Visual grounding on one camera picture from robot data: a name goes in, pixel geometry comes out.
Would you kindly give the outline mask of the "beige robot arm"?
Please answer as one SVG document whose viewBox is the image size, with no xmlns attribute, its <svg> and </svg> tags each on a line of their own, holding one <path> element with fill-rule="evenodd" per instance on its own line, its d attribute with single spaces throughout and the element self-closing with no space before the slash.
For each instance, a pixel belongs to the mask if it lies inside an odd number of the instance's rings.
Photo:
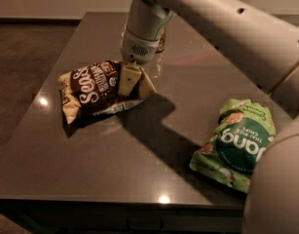
<svg viewBox="0 0 299 234">
<path fill-rule="evenodd" d="M 132 0 L 123 58 L 150 61 L 173 15 L 292 117 L 254 171 L 243 234 L 299 234 L 299 28 L 239 0 Z"/>
</svg>

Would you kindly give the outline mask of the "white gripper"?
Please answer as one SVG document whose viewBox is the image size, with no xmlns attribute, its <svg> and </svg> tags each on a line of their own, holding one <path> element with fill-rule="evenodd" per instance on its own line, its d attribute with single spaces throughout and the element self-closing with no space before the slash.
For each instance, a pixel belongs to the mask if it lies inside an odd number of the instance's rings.
<svg viewBox="0 0 299 234">
<path fill-rule="evenodd" d="M 166 24 L 173 16 L 173 11 L 147 0 L 131 1 L 121 40 L 122 58 L 130 62 L 125 62 L 121 67 L 120 96 L 128 97 L 140 77 L 143 82 L 148 80 L 145 69 L 137 63 L 146 63 L 153 58 Z"/>
</svg>

